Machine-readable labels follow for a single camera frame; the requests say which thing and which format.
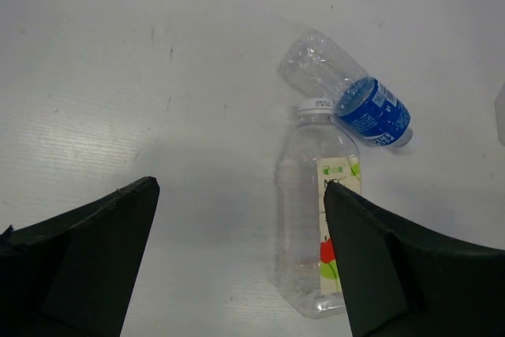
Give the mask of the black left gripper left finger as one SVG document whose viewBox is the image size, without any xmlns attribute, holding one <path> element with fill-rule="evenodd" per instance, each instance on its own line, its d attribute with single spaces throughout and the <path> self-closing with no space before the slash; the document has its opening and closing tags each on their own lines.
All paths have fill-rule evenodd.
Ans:
<svg viewBox="0 0 505 337">
<path fill-rule="evenodd" d="M 1 234 L 3 336 L 119 336 L 160 188 L 144 177 Z"/>
</svg>

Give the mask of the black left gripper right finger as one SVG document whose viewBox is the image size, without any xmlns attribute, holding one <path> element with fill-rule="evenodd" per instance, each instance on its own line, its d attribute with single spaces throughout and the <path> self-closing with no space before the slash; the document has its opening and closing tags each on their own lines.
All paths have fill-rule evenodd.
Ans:
<svg viewBox="0 0 505 337">
<path fill-rule="evenodd" d="M 503 250 L 430 230 L 337 182 L 324 208 L 353 335 L 503 335 Z"/>
</svg>

